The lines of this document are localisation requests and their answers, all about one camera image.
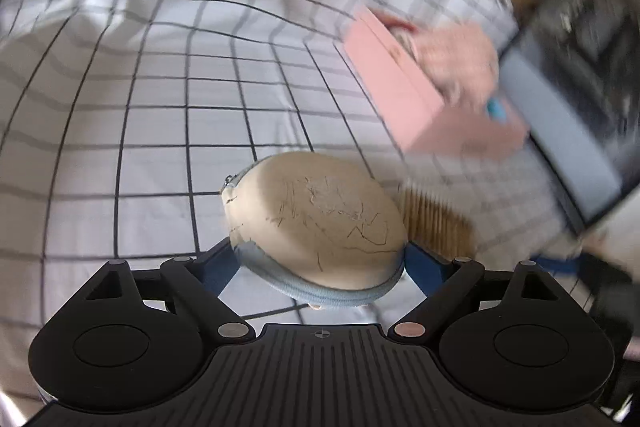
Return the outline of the round beige zip pouch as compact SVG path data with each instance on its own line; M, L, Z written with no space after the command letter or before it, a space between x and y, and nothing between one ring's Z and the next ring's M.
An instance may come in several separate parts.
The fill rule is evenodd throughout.
M367 305L404 272L408 239L398 207L347 160L272 155L230 176L221 200L236 259L302 303Z

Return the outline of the pink striped knitted cloth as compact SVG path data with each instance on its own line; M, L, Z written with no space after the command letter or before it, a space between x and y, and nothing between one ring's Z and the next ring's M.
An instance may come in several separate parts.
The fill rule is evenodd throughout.
M445 102L482 113L498 86L498 53L476 23L423 29L410 35L411 51Z

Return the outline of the blue face mask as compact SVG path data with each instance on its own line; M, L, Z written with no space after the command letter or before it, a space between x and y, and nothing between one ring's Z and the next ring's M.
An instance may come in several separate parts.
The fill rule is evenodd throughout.
M485 106L487 116L499 124L506 124L509 116L502 102L498 98L490 98Z

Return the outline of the crochet doll green dress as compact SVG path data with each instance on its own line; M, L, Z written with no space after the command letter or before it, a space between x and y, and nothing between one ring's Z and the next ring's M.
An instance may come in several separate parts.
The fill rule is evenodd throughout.
M418 47L414 41L414 27L409 23L402 22L401 20L391 20L390 18L382 20L382 24L409 56L413 58L413 60L416 60L418 58Z

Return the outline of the woven brown coaster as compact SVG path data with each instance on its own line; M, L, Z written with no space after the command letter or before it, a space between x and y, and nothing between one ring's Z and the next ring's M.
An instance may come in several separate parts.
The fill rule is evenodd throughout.
M402 184L398 207L410 242L448 260L475 258L473 222L422 185Z

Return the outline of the pink cardboard box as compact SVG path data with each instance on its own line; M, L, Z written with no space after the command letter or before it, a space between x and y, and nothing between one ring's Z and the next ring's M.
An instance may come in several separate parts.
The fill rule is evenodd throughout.
M405 153L435 153L501 160L521 150L525 121L506 100L506 120L452 107L390 32L405 22L360 10L344 49L392 138Z

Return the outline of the checkered white tablecloth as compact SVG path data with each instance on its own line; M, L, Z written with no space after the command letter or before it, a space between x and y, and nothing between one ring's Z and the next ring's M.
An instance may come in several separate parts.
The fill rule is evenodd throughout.
M36 332L111 258L139 269L224 237L224 179L315 150L386 187L420 176L468 212L508 269L565 228L531 148L493 164L401 154L342 37L360 6L427 25L472 20L497 46L497 0L1 0L1 421L40 396Z

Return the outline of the glass tank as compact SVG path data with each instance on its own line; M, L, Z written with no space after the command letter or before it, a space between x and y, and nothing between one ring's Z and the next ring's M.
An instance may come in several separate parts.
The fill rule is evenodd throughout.
M500 54L574 232L639 185L639 0L538 0Z

